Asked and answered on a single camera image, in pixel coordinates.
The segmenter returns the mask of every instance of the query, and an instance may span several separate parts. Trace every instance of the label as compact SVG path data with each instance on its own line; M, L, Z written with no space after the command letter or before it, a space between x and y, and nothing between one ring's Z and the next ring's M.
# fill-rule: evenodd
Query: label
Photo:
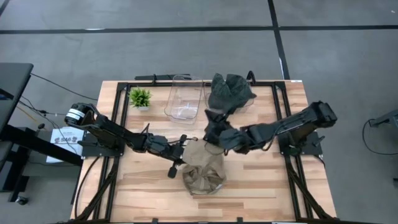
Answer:
M79 119L80 119L79 116L77 116L77 115L75 115L75 114L73 114L73 113L67 113L67 116L70 117L70 118L75 118L76 120L79 120Z
M78 111L78 110L75 110L75 109L69 109L69 113L77 114L77 115L81 116L82 118L85 117L85 114L84 114L84 113L82 113L82 112L80 112L80 111Z

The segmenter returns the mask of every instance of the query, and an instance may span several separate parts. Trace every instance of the black cable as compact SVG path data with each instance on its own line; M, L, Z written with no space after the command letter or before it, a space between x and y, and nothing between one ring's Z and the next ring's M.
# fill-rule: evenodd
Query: black cable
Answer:
M98 157L95 158L95 160L91 163L91 165L90 165L90 166L88 167L88 169L87 169L87 172L86 172L85 176L83 177L83 179L82 179L81 182L80 182L79 188L78 188L77 193L76 193L76 200L75 200L75 218L77 218L77 204L78 204L78 201L79 201L79 195L80 195L81 186L83 186L83 183L84 183L84 181L86 180L88 173L90 172L91 168L93 168L94 164L97 162L97 160L98 160L99 158L100 158L100 157L98 156Z
M42 166L50 166L50 167L74 167L74 166L76 166L76 165L53 165L53 164L43 164L43 163L40 163L40 162L32 162L32 161L29 161L28 160L28 163L30 163L30 164L37 164L37 165L42 165Z
M276 136L276 134L278 133L278 131L279 131L279 129L282 127L282 125L279 125L278 126L278 128L275 130L275 132L272 134L272 137L271 137L271 142L268 144L268 146L265 148L265 149L263 149L263 148L261 148L261 150L263 150L263 151L268 151L270 148L271 148L271 146L272 146L272 143L274 142L274 139L275 139L275 136Z
M35 77L37 77L37 78L41 78L41 79L43 79L43 80L45 80L45 81L47 81L47 82L49 82L49 83L52 83L52 84L54 84L54 85L56 85L56 86L58 86L58 87L60 87L60 88L63 88L64 90L69 91L69 92L71 92L71 93L74 93L74 94L76 94L76 95L78 95L78 96L84 97L84 98L89 99L89 100L98 101L98 99L94 99L94 98L91 98L91 97L88 97L88 96L84 96L84 95L79 94L79 93L77 93L77 92L75 92L75 91L71 91L71 90L69 90L68 88L65 88L65 87L63 87L63 86L61 86L61 85L59 85L59 84L56 84L55 82L50 81L50 80L48 80L48 79L46 79L46 78L40 77L40 76L35 75L35 74L33 74L33 73L31 73L31 75L33 75L33 76L35 76Z
M168 144L173 144L173 143L176 143L176 142L179 142L180 140L175 140L175 141L170 141L170 142L168 142Z
M140 134L143 134L146 131L146 134L148 134L148 130L149 130L149 123L147 124L147 126L145 126L145 128L141 131Z
M22 102L22 101L20 100L19 102L20 102L22 105L24 105L24 106L26 106L26 107L28 107L28 108L30 108L30 109L32 109L32 110L36 110L36 111L39 112L39 113L42 113L42 114L51 114L51 115L64 115L64 116L67 115L67 114L64 114L64 113L52 113L52 112L47 112L47 111L45 111L45 110L38 110L38 109L36 109L36 108L33 107L33 105L32 105L32 103L30 102L30 100L28 100L26 97L21 96L21 98L27 100L27 101L29 102L29 104L30 104L30 106L28 106L28 105L26 105L24 102Z
M369 119L369 120L367 120L364 124L363 124L363 128L362 128L362 141L363 141L363 143L365 144L365 146L366 146L366 148L369 150L369 151L371 151L371 152L373 152L373 153L375 153L375 154L379 154L379 155L383 155L383 156L393 156L393 155L398 155L398 152L396 152L396 153L383 153L383 152L376 152L376 151L373 151L369 146L368 146L368 144L366 143L366 141L365 141L365 127L366 127L366 124L369 124L369 126L371 125L371 121L373 121L374 119Z
M72 146L69 144L68 139L62 134L60 127L59 127L54 121L52 121L52 120L48 119L46 116L40 114L40 113L38 112L38 110L33 106L32 102L30 102L29 99L27 99L27 98L25 98L25 97L24 97L24 99L27 100L27 101L29 102L29 104L31 105L31 107L30 107L30 106L27 106L24 102L21 102L21 101L20 101L20 103L22 103L22 105L24 105L24 106L27 106L27 107L28 107L29 109L31 109L33 112L35 112L36 114L38 114L39 116L41 116L42 118L44 118L44 119L46 119L48 122L50 122L50 124L52 124L52 127L53 127L54 129L58 129L59 133L62 135L62 137L64 138L65 142L68 144L68 146L69 146L71 149L73 149L73 151L74 151L76 154L78 154L77 151L76 151L76 149L75 149L74 147L72 147Z
M317 158L319 161L321 161L321 163L323 164L323 166L326 168L325 161L323 161L323 159L321 158L321 155L313 155L313 156L315 156L315 158Z

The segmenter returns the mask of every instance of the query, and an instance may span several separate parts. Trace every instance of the clear plastic container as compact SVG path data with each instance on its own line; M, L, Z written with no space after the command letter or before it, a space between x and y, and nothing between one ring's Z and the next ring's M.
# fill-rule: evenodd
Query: clear plastic container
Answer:
M194 124L198 115L203 80L189 75L173 77L172 89L164 113L171 121Z
M203 84L203 92L204 92L204 96L205 96L206 107L209 110L212 110L212 111L215 111L218 113L223 113L223 110L210 108L210 106L209 106L209 97L211 94L211 82L205 82ZM243 107L237 108L235 113L245 113L253 103L254 103L254 99L249 99Z

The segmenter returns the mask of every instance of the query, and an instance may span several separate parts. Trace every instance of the wooden tabletop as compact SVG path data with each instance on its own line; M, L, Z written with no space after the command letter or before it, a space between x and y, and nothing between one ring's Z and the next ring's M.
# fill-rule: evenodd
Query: wooden tabletop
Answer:
M103 82L99 94L98 111L108 117L111 117L117 83ZM308 106L302 82L286 81L286 88L292 113ZM145 89L151 90L153 95L150 110L138 111L130 106L126 120L128 130L141 132L150 123L149 132L164 135L171 141L178 139L181 134L203 137L207 125L204 101L201 102L195 124L172 123L164 114L170 87ZM253 87L252 90L257 95L253 105L245 113L229 117L234 127L277 120L271 88L262 86ZM279 99L284 111L281 93ZM118 123L122 106L120 103ZM85 159L80 181L93 160ZM323 164L313 156L302 156L302 160L309 191L327 213L335 216ZM83 184L78 214L97 191L102 161L100 158L93 166ZM295 220L285 162L279 154L277 141L267 152L251 151L247 155L231 152L224 161L227 176L224 187L214 195L191 196L184 187L181 172L174 179L167 177L172 162L151 154L138 154L126 147L120 160L111 222L151 222L153 218L158 218L160 222L233 222L236 217L252 222ZM301 214L305 217L302 194L298 189L297 192ZM106 192L99 217L104 217L107 197Z

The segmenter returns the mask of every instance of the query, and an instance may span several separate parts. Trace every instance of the black cloth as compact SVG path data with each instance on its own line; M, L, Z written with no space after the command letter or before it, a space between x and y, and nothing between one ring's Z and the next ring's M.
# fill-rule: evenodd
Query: black cloth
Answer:
M249 83L242 76L227 74L224 81L223 76L216 73L211 83L208 105L211 109L232 114L255 97L256 94L252 93Z

